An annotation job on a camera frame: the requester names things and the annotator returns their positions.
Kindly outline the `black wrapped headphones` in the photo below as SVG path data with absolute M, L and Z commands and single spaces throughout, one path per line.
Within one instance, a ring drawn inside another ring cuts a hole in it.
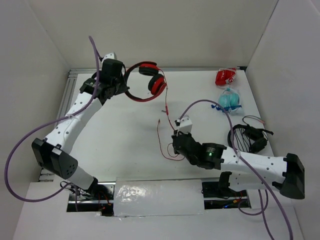
M 244 124 L 236 124 L 232 127 L 235 147 L 242 152 L 257 154 L 267 146 L 269 141 L 267 134 L 273 136 L 274 132 L 264 128 L 253 127 L 245 121 L 245 118 L 254 119 L 263 125 L 265 124 L 260 117 L 245 115 L 242 118 Z

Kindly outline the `wrapped red headphones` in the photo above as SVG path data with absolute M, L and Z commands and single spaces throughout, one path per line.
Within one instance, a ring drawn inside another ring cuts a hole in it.
M 215 76 L 217 86 L 225 86 L 233 83 L 237 78 L 236 68 L 220 68 Z

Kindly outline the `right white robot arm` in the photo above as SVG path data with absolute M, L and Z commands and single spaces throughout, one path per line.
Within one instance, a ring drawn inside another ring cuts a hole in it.
M 219 170 L 218 186 L 235 192 L 271 190 L 282 196 L 305 198 L 305 167 L 293 153 L 283 157 L 263 156 L 217 143 L 199 143 L 190 133 L 172 136 L 173 149 L 191 165 L 206 170 Z

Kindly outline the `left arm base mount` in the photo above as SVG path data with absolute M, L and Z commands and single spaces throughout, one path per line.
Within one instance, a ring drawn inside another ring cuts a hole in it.
M 98 192 L 90 194 L 75 185 L 61 181 L 60 186 L 68 191 L 67 213 L 98 212 L 102 216 L 114 215 L 115 182 L 99 182 Z

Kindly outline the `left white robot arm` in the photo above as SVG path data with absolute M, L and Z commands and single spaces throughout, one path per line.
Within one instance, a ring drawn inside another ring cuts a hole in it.
M 37 163 L 42 168 L 73 183 L 93 197 L 106 189 L 83 170 L 70 153 L 93 115 L 107 100 L 128 89 L 122 73 L 123 66 L 115 54 L 105 55 L 102 69 L 83 83 L 74 104 L 65 115 L 66 119 L 44 139 L 36 138 L 31 144 Z

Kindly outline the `aluminium table frame rail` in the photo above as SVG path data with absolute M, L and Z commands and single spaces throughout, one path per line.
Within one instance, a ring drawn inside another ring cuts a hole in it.
M 165 72 L 218 71 L 218 67 L 165 67 L 164 71 Z M 93 74 L 94 72 L 95 70 L 93 68 L 74 68 L 69 71 L 57 117 L 62 117 L 67 112 L 67 110 L 69 110 L 69 108 L 71 107 L 78 75 Z M 53 182 L 54 174 L 42 168 L 38 181 Z

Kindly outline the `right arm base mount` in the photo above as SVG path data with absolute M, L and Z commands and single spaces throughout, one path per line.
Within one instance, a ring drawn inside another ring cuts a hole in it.
M 222 172 L 219 177 L 202 178 L 201 193 L 205 210 L 249 208 L 250 201 L 246 190 L 235 191 L 230 188 L 230 171 Z

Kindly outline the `white taped front panel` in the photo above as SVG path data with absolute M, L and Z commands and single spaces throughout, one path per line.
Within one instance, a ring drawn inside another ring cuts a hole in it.
M 205 213 L 202 182 L 188 180 L 117 181 L 117 217 L 188 216 Z

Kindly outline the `teal headphones in bag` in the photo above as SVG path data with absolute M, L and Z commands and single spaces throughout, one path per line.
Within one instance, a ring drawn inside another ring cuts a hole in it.
M 221 105 L 230 115 L 243 115 L 243 105 L 240 94 L 233 88 L 225 88 L 218 98 L 218 104 Z

